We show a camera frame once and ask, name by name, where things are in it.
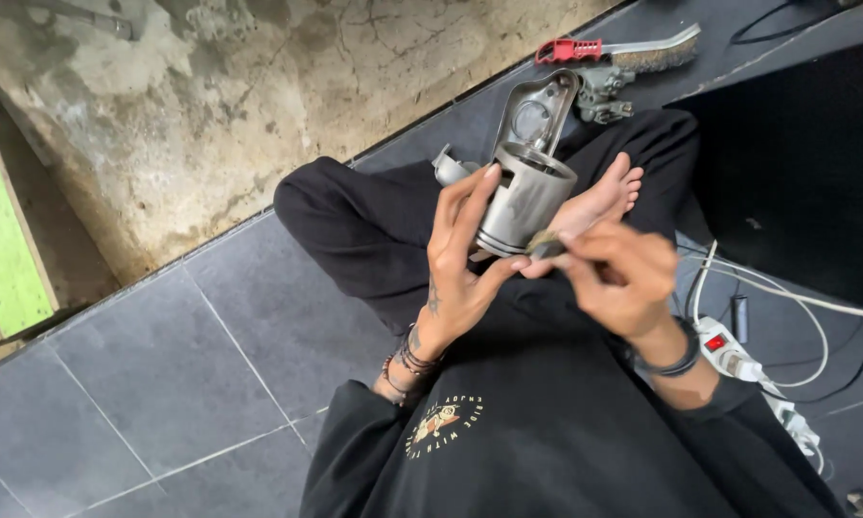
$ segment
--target concrete wall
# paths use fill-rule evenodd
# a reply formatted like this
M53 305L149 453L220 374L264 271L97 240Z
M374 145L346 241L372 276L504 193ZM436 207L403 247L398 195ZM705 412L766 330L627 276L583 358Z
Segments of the concrete wall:
M0 0L0 87L123 284L618 0Z

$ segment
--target foot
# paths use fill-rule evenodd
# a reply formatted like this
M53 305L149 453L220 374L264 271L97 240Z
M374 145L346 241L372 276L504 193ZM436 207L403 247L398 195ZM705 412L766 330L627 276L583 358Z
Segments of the foot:
M548 228L578 235L598 221L620 221L640 197L640 178L642 168L630 169L630 156L618 153L614 163L595 185L562 204ZM521 273L527 278L538 278L551 268L550 261L535 261Z

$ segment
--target black shirt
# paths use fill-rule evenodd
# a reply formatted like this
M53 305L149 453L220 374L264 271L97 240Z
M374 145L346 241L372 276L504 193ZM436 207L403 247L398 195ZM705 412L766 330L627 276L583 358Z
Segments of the black shirt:
M672 409L545 286L506 284L413 411L340 386L301 515L844 516L756 385Z

